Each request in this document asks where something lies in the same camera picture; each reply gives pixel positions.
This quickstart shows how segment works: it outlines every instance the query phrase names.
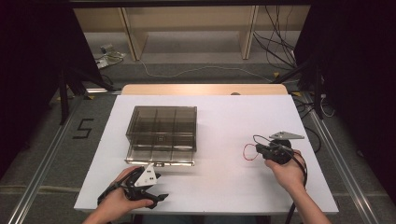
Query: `gray carpet floor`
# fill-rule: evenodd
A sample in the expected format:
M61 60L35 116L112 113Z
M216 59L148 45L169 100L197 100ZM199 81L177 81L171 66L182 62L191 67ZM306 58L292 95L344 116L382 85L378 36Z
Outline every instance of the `gray carpet floor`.
M151 74L159 76L171 76L180 73L180 71L205 66L208 66L208 64L147 65ZM114 86L122 87L130 83L268 83L267 79L273 79L272 74L278 71L268 64L261 63L210 64L210 66L244 69L262 77L241 70L215 67L200 69L177 77L150 77L147 75L143 64L140 63L118 64L105 68L101 72L114 82ZM295 84L295 82L291 82L286 86L289 91L294 91L296 90ZM91 83L86 83L86 85L96 88ZM80 223L87 216L82 212L75 211L73 207L115 99L116 95L96 94L92 99L84 100L79 106L23 223ZM36 128L35 134L30 140L30 147L21 151L5 176L0 180L0 223L7 223L25 187L32 180L32 176L49 148L52 138L59 129L61 105L57 95L54 96L49 105L50 109L43 116L40 125ZM91 128L92 131L88 138L76 139L76 136L85 134L85 132L82 133L78 130L78 125L82 119L90 119L84 122L84 126ZM349 168L368 197L380 222L396 223L395 205L382 189L364 158L357 155L356 146L343 122L335 114L331 118L325 117L325 123L337 146L341 148ZM303 124L310 129L316 129L310 116L303 119ZM307 134L313 148L318 148L318 138L309 131L307 131ZM333 223L363 223L356 205L353 203L334 162L329 156L328 149L323 144L317 153L317 157L340 210L339 214L329 216L330 220ZM124 217L120 222L128 219L129 217ZM272 223L284 223L284 221L285 216L272 217ZM300 222L298 216L294 216L292 223Z

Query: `table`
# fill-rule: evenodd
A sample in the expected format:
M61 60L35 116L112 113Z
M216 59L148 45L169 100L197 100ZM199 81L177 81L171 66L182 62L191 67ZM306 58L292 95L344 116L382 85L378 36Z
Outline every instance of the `table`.
M198 108L197 152L192 167L158 167L158 184L148 192L169 193L153 210L134 210L138 214L189 215L278 215L289 211L292 200L283 190L263 159L243 158L244 145L254 143L253 134L269 136L279 131L306 136L291 97L283 93L260 95L259 89L281 85L219 85L217 95L200 95L214 90L215 84L199 84L189 95L174 95L175 85L149 85L157 95L128 95L140 85L127 86L118 96L107 122L101 142L86 176L75 209L90 212L96 199L114 177L129 165L124 162L129 147L125 136L135 105L196 105ZM184 85L177 85L181 90ZM228 95L252 89L253 95ZM307 191L327 214L338 212L332 194L307 138L291 140L302 151L308 166ZM247 156L255 155L249 148Z

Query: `transparent drawer organizer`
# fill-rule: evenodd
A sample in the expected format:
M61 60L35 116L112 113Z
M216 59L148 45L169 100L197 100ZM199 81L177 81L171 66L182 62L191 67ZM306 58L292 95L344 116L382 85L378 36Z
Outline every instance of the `transparent drawer organizer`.
M194 165L196 106L140 106L134 108L126 133L127 163Z

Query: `person's right hand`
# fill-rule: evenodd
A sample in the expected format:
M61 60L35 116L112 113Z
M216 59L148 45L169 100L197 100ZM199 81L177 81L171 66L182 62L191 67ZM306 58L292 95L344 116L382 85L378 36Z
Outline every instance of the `person's right hand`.
M294 150L294 157L305 166L299 150ZM271 160L265 160L265 165L273 171L277 182L286 191L304 187L304 174L296 161L290 160L288 163L281 165Z

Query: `floor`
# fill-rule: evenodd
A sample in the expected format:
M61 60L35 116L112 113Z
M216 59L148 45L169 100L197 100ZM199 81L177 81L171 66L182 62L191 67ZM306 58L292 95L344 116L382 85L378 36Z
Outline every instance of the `floor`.
M291 44L296 42L298 34L287 33ZM285 66L271 56L267 61L267 54L257 42L252 45L249 59L242 60L237 33L153 33L149 35L141 62L132 61L123 34L86 34L86 37L95 57L101 56L100 46L109 43L116 51L126 53L122 63L102 70L102 74L119 87L127 83L268 83L275 73L286 72L269 64ZM272 50L284 57L276 45ZM297 78L285 84L289 91L297 90ZM21 151L0 180L0 223L8 223L11 218L11 223L78 223L87 216L73 207L116 94L90 96L70 100L72 119L64 129L59 125L60 101L57 95L53 97L48 112L30 139L30 147ZM306 92L294 98L310 102ZM333 223L396 223L394 203L364 158L357 153L359 149L337 114L317 121L315 113L308 113L309 108L299 104L296 101L301 117L304 117L304 126L320 135L317 137L307 129L313 148L318 149L316 154L322 172L339 206L340 212L329 219ZM324 109L328 114L332 113L330 106ZM83 120L91 131L88 137L78 138L85 134L78 130ZM57 139L59 132L64 135ZM330 141L326 141L328 136L332 138ZM342 165L339 164L340 157L344 162ZM43 158L52 160L43 164ZM29 194L28 191L34 188L36 191ZM23 195L31 195L31 200L23 201ZM123 217L118 223L129 219ZM284 221L285 216L272 217L272 223ZM292 223L300 222L298 216L293 217Z

